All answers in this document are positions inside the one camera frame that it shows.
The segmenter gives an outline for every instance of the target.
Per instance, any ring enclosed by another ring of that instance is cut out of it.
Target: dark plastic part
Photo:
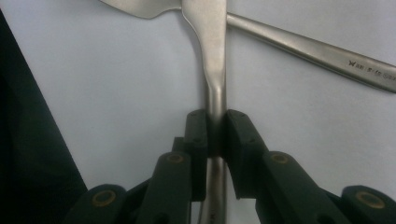
[[[206,165],[208,156],[206,115],[203,109],[187,116],[184,135],[184,152],[191,156],[191,183],[193,202],[206,196]]]
[[[259,164],[268,151],[248,115],[227,111],[227,150],[224,159],[230,168],[236,197],[257,198]]]
[[[130,189],[126,192],[126,200],[123,206],[124,219],[128,220],[127,223],[135,223],[139,208],[142,205],[143,199],[145,198],[146,191],[149,186],[149,179],[139,184],[138,186]]]
[[[396,223],[396,202],[378,190],[364,186],[347,187],[341,200],[354,223]]]
[[[190,156],[183,152],[166,153],[158,159],[137,224],[190,223],[190,168]]]
[[[262,183],[284,223],[350,223],[293,157],[267,152],[262,161]]]
[[[282,215],[276,209],[274,199],[266,189],[262,189],[262,195],[256,200],[256,212],[262,224],[284,223]]]
[[[67,214],[63,224],[120,223],[125,198],[125,189],[120,186],[98,186],[81,196]]]

